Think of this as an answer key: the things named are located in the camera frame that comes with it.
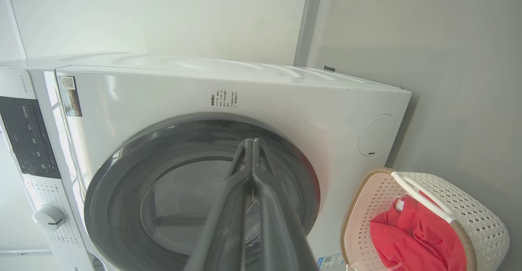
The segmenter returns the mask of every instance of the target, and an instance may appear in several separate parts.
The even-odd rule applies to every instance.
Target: label sticker
[[[210,95],[210,105],[212,107],[236,108],[237,92],[217,89]]]
[[[339,265],[345,265],[345,260],[341,254],[322,257],[317,260],[317,267],[319,267],[319,269],[326,269]]]
[[[62,80],[62,86],[64,89],[69,89],[71,91],[76,90],[76,85],[74,83],[74,77],[72,76],[60,76],[60,79]]]
[[[76,90],[76,81],[74,76],[59,76],[61,87],[60,96],[62,97],[62,105],[65,115],[82,117],[82,108],[80,107],[80,98]]]

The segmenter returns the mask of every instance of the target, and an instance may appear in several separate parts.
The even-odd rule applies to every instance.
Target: qr code sticker
[[[76,90],[76,85],[74,83],[74,77],[72,76],[60,76],[62,79],[62,86],[64,89]]]
[[[317,260],[317,267],[319,267],[320,270],[340,265],[345,265],[345,260],[343,259],[343,256],[341,254],[322,257]]]

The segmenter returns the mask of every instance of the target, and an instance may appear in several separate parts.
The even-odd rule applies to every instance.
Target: washing machine door
[[[93,243],[124,271],[181,271],[194,251],[233,156],[262,138],[305,232],[319,211],[319,186],[306,156],[272,128],[228,113],[172,118],[132,137],[91,181],[84,217]],[[246,208],[246,270],[259,269],[260,207]]]

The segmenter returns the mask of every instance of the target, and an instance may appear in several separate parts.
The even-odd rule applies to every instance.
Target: laundry basket
[[[509,248],[509,234],[504,223],[490,209],[438,176],[376,168],[359,186],[341,229],[341,248],[347,271],[386,270],[373,246],[369,222],[406,193],[446,220],[455,230],[466,252],[467,271],[494,271],[498,268]]]

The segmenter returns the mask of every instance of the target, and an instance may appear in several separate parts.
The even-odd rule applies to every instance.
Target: washing machine
[[[0,64],[2,129],[64,271],[181,271],[239,143],[262,138],[319,269],[411,93],[336,72],[94,53]],[[259,269],[250,199],[246,270]]]

